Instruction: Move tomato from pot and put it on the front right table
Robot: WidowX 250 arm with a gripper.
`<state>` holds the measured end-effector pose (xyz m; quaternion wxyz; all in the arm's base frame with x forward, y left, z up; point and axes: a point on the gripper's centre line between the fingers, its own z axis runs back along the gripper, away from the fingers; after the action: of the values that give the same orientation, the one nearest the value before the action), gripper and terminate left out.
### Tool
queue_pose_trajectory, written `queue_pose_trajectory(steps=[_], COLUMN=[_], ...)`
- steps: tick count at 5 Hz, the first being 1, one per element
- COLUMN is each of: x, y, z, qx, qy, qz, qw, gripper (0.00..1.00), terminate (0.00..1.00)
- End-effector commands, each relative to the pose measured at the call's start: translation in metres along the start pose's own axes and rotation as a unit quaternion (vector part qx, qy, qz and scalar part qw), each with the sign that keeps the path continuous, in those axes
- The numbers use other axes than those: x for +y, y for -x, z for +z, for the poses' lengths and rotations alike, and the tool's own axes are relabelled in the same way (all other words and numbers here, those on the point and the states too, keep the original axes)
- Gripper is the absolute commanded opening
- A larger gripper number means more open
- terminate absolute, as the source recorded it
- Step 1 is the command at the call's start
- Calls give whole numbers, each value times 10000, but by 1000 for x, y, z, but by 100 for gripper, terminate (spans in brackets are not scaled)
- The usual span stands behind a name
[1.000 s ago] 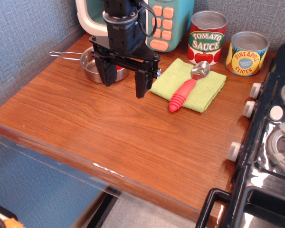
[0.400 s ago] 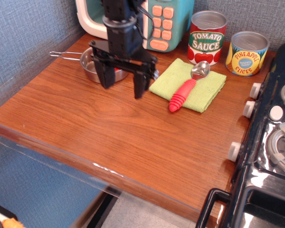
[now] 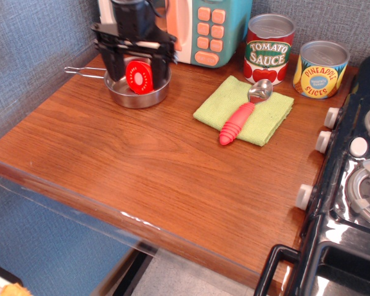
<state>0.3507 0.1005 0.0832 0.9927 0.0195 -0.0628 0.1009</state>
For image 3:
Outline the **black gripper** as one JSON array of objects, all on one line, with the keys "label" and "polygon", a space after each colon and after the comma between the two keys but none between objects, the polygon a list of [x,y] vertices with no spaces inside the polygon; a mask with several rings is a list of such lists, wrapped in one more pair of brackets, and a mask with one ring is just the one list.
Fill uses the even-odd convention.
[{"label": "black gripper", "polygon": [[176,37],[161,30],[155,23],[160,17],[151,2],[99,3],[101,21],[91,29],[96,39],[107,49],[100,54],[112,81],[125,75],[123,54],[116,49],[129,50],[137,56],[152,58],[151,70],[154,89],[167,82],[168,62],[176,62]]}]

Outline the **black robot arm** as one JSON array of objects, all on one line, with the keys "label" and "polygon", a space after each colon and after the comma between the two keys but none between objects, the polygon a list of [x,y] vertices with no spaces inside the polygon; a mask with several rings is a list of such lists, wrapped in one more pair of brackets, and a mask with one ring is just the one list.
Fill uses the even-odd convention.
[{"label": "black robot arm", "polygon": [[125,54],[146,57],[150,59],[153,86],[161,88],[167,80],[169,63],[176,61],[177,38],[155,24],[158,12],[151,1],[111,3],[116,22],[92,26],[109,77],[118,81],[125,76]]}]

